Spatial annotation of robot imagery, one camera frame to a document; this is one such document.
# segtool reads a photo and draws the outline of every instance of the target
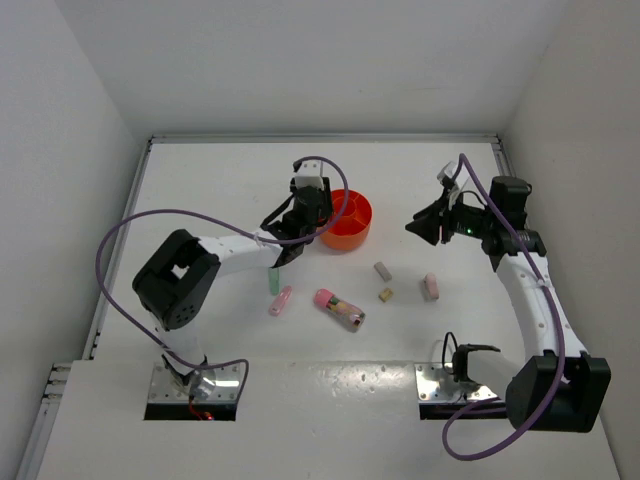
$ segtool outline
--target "green object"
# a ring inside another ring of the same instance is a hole
[[[268,268],[269,271],[269,290],[271,295],[277,295],[280,293],[280,269]]]

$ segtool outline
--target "small toy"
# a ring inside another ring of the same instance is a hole
[[[278,315],[280,315],[280,312],[282,312],[282,309],[289,301],[289,297],[291,296],[292,290],[293,288],[291,288],[290,285],[287,285],[282,289],[282,291],[278,294],[278,296],[275,298],[275,300],[273,301],[273,303],[271,303],[271,306],[269,307],[269,313],[271,315],[273,315],[274,317],[277,317]]]
[[[338,320],[346,325],[359,328],[364,322],[365,314],[358,307],[339,299],[329,290],[321,288],[316,292],[313,302],[320,308],[324,308]]]
[[[373,265],[373,268],[376,269],[376,272],[380,274],[380,276],[385,282],[388,282],[391,280],[392,278],[391,273],[389,273],[389,270],[387,270],[387,267],[384,266],[384,263],[378,262]]]
[[[422,280],[422,286],[429,300],[437,300],[440,298],[440,290],[438,289],[438,282],[436,282],[435,274],[431,272],[427,273]]]
[[[387,300],[389,300],[391,297],[393,296],[393,290],[391,290],[390,288],[385,288],[383,291],[381,291],[378,294],[378,298],[380,300],[382,300],[383,302],[387,302]]]
[[[279,268],[267,268],[269,273],[269,290],[271,295],[277,295],[280,291],[280,269]]]

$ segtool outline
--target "small block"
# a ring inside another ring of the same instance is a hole
[[[427,273],[422,284],[429,300],[437,300],[440,298],[440,290],[438,289],[438,282],[436,282],[435,274]]]
[[[391,297],[393,297],[393,290],[391,290],[390,288],[385,288],[383,291],[381,291],[378,294],[378,298],[380,300],[382,300],[383,302],[386,302],[387,300],[389,300]]]
[[[387,267],[384,266],[384,263],[378,262],[373,266],[373,268],[376,269],[376,272],[380,274],[380,276],[385,282],[388,282],[389,280],[391,280],[392,278],[391,273],[389,273],[389,270],[387,270]]]

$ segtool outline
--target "pink capsule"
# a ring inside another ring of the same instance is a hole
[[[291,291],[293,288],[290,285],[287,285],[282,289],[282,291],[278,294],[278,296],[273,300],[273,303],[269,307],[269,313],[274,317],[280,315],[282,309],[289,301],[289,297],[291,296]]]
[[[440,298],[440,290],[438,290],[438,282],[436,282],[436,276],[433,273],[427,273],[422,280],[424,290],[429,296],[430,300],[437,300]]]

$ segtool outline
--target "pink object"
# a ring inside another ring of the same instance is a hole
[[[273,303],[269,307],[269,313],[271,315],[273,315],[274,317],[277,317],[278,315],[280,315],[280,312],[282,312],[282,309],[289,301],[289,297],[291,296],[292,291],[293,291],[293,288],[289,285],[287,285],[282,289],[282,291],[273,300]]]
[[[362,310],[349,302],[339,299],[324,288],[316,292],[315,297],[313,297],[313,303],[355,329],[358,329],[364,322],[365,314]]]
[[[440,291],[438,290],[438,282],[436,282],[436,276],[433,273],[427,273],[423,280],[424,289],[429,295],[429,299],[437,300],[440,298]]]
[[[325,308],[327,302],[331,300],[331,297],[333,296],[333,293],[331,293],[329,290],[321,288],[316,292],[316,296],[313,297],[313,303],[315,303],[320,308]]]

